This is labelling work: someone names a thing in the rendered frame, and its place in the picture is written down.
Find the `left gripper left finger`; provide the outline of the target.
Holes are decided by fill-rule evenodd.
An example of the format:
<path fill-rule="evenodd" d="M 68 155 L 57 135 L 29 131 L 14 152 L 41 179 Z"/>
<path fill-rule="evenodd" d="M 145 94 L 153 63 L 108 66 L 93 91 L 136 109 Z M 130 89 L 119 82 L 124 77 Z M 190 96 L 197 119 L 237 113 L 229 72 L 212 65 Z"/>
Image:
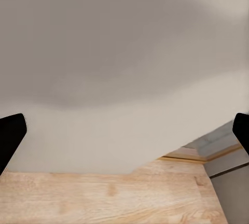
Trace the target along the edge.
<path fill-rule="evenodd" d="M 0 175 L 27 133 L 23 113 L 0 119 Z"/>

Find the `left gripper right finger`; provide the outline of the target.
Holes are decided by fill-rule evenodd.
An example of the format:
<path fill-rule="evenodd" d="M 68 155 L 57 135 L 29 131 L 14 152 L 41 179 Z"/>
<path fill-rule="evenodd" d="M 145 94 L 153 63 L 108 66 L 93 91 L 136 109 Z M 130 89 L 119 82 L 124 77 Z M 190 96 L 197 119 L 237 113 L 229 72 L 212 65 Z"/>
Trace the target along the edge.
<path fill-rule="evenodd" d="M 237 113 L 232 131 L 249 155 L 249 114 Z"/>

